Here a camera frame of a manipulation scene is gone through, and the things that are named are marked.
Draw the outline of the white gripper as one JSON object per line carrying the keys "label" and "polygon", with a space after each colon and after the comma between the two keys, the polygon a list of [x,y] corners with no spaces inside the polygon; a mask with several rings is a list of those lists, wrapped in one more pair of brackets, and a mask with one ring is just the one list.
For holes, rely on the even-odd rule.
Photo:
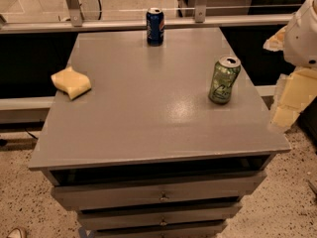
{"label": "white gripper", "polygon": [[317,0],[306,0],[263,48],[283,50],[284,59],[297,66],[290,75],[279,77],[270,108],[270,124],[289,129],[317,97]]}

